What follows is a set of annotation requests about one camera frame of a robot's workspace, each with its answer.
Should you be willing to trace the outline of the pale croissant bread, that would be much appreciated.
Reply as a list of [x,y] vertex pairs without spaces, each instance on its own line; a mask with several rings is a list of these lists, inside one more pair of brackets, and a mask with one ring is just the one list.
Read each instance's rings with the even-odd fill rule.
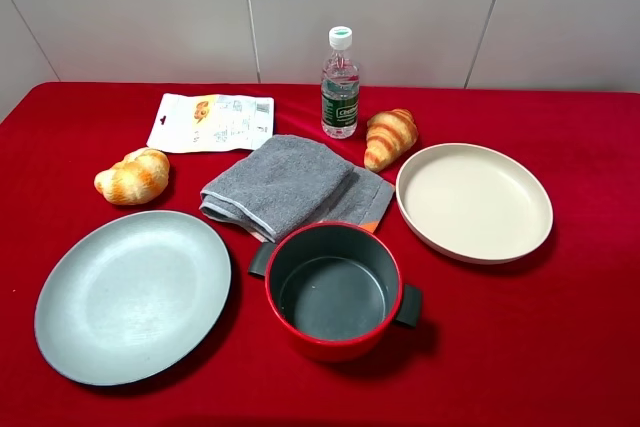
[[110,169],[98,173],[94,187],[113,205],[141,205],[164,192],[169,183],[169,172],[167,156],[145,147],[130,152]]

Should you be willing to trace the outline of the folded grey towel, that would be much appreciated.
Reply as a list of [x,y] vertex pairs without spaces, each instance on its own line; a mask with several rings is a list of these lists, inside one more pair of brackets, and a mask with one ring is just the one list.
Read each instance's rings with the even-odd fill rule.
[[261,242],[278,243],[317,222],[346,222],[373,232],[393,196],[391,183],[326,145],[275,135],[205,185],[200,211]]

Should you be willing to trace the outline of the brown striped croissant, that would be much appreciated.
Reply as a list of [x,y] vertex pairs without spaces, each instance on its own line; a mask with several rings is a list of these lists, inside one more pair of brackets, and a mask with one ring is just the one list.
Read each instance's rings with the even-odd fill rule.
[[419,137],[413,115],[406,109],[379,112],[367,122],[364,167],[380,172],[408,151]]

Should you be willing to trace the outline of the clear plastic water bottle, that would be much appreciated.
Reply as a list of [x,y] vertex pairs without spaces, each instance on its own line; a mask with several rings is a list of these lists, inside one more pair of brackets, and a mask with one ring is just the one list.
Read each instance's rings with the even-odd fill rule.
[[321,80],[322,127],[331,138],[346,139],[357,128],[360,72],[351,58],[353,32],[336,26],[328,33],[330,55],[323,64]]

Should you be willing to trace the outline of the white snack packet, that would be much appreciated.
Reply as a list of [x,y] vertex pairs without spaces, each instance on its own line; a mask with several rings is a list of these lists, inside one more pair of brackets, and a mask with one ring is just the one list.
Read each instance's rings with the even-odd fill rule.
[[270,97],[163,95],[147,146],[165,153],[254,151],[274,134]]

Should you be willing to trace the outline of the cream round plate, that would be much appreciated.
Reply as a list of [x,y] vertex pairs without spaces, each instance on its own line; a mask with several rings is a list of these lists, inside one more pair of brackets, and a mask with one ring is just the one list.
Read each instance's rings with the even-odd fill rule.
[[540,247],[554,220],[551,200],[523,165],[489,148],[445,143],[409,157],[396,199],[426,245],[474,264],[503,264]]

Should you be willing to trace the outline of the grey round plate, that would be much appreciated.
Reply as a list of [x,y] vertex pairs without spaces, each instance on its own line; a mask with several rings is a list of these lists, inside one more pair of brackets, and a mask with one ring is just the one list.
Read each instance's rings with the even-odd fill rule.
[[152,377],[209,334],[229,297],[220,235],[177,211],[111,221],[78,241],[46,279],[34,334],[44,360],[90,386]]

